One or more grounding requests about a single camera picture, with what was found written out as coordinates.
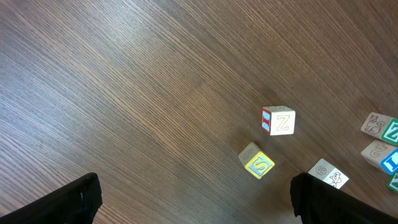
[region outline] printed number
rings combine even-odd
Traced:
[[[278,116],[277,119],[280,120],[282,119],[282,122],[278,126],[277,130],[278,131],[286,131],[289,130],[289,127],[286,125],[287,120],[289,120],[290,115],[285,115],[285,116]]]
[[[325,175],[326,172],[328,172],[328,171],[326,170],[326,168],[324,168],[322,166],[317,166],[315,168],[315,172],[317,172],[317,174],[320,174],[320,175]]]
[[[381,145],[377,145],[376,146],[376,148],[374,148],[372,151],[371,151],[371,157],[379,157],[380,156],[380,153],[379,152],[381,152],[381,151],[384,151],[384,150],[386,150],[387,149],[387,147],[386,146],[381,146]]]
[[[247,159],[252,153],[253,149],[249,149],[245,154],[243,154],[243,159]]]

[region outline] number 2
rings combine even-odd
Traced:
[[[277,119],[283,119],[280,125],[278,126],[277,130],[278,131],[286,131],[289,130],[289,127],[286,125],[286,122],[289,120],[290,115],[285,115],[285,116],[278,116]]]
[[[381,145],[377,145],[372,151],[371,151],[371,157],[378,157],[380,156],[381,151],[386,150],[387,147],[386,146],[381,146]]]

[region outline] red block face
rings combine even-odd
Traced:
[[[271,112],[264,108],[262,109],[261,127],[266,133],[271,133]]]

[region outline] block face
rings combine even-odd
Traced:
[[[386,130],[383,132],[381,139],[393,145],[398,145],[398,119],[392,119]]]
[[[261,149],[254,142],[251,142],[246,148],[239,153],[239,160],[245,166]]]
[[[398,193],[398,173],[395,173],[393,176],[391,176],[388,187]]]
[[[383,114],[370,113],[361,127],[361,131],[375,138],[381,139],[392,118]]]
[[[328,175],[327,178],[325,178],[323,181],[333,187],[336,187],[337,189],[340,189],[347,181],[349,178],[344,175],[340,170],[337,168],[334,168],[330,174]]]
[[[337,189],[349,180],[344,173],[324,159],[320,159],[308,173]]]
[[[265,106],[262,128],[270,135],[293,134],[296,112],[286,106]]]
[[[260,179],[275,166],[275,163],[263,152],[258,152],[244,167],[257,179]]]
[[[265,108],[262,109],[261,127],[270,134],[271,131],[271,112]]]
[[[381,161],[390,155],[397,147],[391,146],[386,142],[380,140],[374,140],[368,147],[366,147],[361,155],[366,159],[372,166],[385,171],[381,167]]]
[[[320,180],[325,180],[334,168],[335,167],[326,160],[320,159],[308,173]]]
[[[381,167],[387,171],[388,174],[393,175],[398,172],[398,149],[389,154],[383,161]]]

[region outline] green block face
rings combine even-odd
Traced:
[[[398,145],[398,119],[393,119],[386,130],[381,135],[381,139],[393,144]]]
[[[398,172],[391,177],[388,187],[398,193]]]

